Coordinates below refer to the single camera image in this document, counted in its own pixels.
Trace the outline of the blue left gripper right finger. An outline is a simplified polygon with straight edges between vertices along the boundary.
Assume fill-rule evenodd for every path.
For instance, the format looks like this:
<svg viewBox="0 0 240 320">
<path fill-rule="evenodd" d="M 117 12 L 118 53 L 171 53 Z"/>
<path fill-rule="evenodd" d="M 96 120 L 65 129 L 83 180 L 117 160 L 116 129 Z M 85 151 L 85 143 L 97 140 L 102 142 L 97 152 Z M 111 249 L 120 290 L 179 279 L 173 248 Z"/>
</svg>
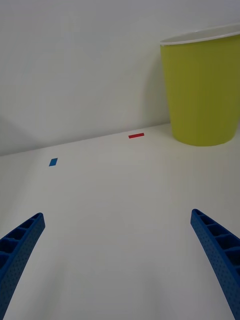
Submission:
<svg viewBox="0 0 240 320">
<path fill-rule="evenodd" d="M 211 264 L 233 317 L 240 319 L 240 239 L 198 209 L 190 224 Z"/>
</svg>

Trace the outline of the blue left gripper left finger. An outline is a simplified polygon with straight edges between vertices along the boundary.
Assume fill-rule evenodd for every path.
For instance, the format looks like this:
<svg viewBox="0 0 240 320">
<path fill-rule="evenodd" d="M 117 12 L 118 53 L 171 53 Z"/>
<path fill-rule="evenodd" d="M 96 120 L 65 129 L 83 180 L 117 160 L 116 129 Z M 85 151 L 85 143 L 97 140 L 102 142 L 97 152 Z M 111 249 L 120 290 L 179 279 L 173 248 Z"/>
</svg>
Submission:
<svg viewBox="0 0 240 320">
<path fill-rule="evenodd" d="M 0 319 L 8 309 L 30 255 L 45 229 L 39 212 L 0 239 Z"/>
</svg>

